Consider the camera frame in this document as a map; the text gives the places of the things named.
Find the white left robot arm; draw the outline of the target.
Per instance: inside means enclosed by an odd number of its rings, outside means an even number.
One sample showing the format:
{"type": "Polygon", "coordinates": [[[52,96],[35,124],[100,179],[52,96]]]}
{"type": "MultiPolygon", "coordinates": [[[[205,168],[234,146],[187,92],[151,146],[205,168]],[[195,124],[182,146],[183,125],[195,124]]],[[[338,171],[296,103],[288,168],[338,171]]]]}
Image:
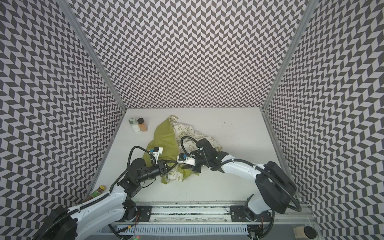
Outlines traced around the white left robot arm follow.
{"type": "Polygon", "coordinates": [[[58,207],[43,221],[35,233],[35,240],[84,240],[97,230],[118,220],[136,218],[136,204],[132,198],[142,189],[142,183],[167,174],[171,169],[160,160],[162,147],[146,151],[151,159],[147,167],[144,159],[129,161],[125,171],[105,192],[71,208],[58,207]]]}

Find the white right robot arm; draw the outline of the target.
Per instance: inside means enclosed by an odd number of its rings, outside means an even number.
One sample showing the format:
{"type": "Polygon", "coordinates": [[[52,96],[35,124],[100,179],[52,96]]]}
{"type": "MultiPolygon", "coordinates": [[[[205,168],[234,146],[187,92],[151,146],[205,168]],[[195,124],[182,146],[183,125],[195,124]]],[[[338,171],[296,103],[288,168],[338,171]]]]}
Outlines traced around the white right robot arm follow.
{"type": "Polygon", "coordinates": [[[229,153],[218,152],[206,139],[195,142],[197,149],[183,156],[194,161],[196,167],[206,166],[211,171],[232,174],[256,184],[259,193],[247,198],[243,206],[248,215],[266,211],[284,214],[287,209],[301,212],[295,197],[296,185],[275,162],[255,164],[238,159],[229,153]]]}

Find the green and cream printed jacket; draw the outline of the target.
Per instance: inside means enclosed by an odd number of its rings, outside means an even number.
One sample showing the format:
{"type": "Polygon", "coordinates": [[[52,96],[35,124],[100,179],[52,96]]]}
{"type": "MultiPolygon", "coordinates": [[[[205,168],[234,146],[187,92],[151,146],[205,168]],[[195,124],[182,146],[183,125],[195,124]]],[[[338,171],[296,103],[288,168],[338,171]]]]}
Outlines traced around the green and cream printed jacket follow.
{"type": "MultiPolygon", "coordinates": [[[[178,118],[176,116],[170,116],[164,122],[162,122],[156,128],[153,136],[153,140],[149,142],[146,149],[152,150],[154,147],[162,147],[163,153],[160,155],[160,160],[166,161],[176,161],[177,157],[180,153],[184,153],[180,140],[184,136],[189,136],[199,141],[201,139],[207,139],[210,144],[220,152],[223,147],[216,141],[215,138],[211,136],[205,136],[201,132],[194,130],[191,125],[187,125],[184,123],[179,123],[178,118]]],[[[185,149],[188,152],[197,150],[196,144],[193,143],[192,140],[186,139],[184,140],[185,149]]],[[[148,154],[143,155],[143,159],[146,161],[147,167],[150,167],[151,159],[148,154]]],[[[197,173],[193,173],[190,169],[183,169],[184,165],[176,166],[169,174],[162,177],[161,182],[163,184],[168,184],[171,182],[183,182],[190,175],[199,175],[197,173]]]]}

